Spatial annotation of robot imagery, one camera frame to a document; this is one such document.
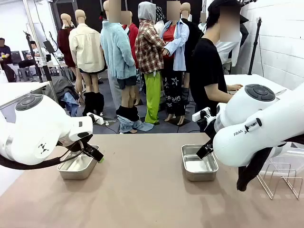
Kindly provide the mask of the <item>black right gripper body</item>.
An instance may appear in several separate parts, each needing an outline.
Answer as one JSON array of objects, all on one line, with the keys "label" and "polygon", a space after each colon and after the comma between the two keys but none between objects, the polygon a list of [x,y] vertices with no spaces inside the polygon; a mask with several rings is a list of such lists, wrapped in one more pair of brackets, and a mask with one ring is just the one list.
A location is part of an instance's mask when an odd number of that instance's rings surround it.
[{"label": "black right gripper body", "polygon": [[208,143],[212,143],[213,139],[214,139],[214,136],[216,135],[216,131],[215,131],[215,128],[214,128],[214,123],[216,121],[216,117],[206,115],[204,117],[204,119],[205,119],[204,133],[206,133],[206,135],[209,137]]}]

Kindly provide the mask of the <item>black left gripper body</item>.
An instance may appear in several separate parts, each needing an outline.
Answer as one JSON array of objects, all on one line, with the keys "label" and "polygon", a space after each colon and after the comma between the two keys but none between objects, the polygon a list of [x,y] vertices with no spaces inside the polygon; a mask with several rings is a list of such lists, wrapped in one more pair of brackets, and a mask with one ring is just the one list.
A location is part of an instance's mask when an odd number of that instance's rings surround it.
[{"label": "black left gripper body", "polygon": [[96,149],[95,147],[91,146],[88,141],[90,140],[90,136],[81,139],[81,148],[83,153],[87,156],[92,157],[94,160],[101,155],[102,153]]}]

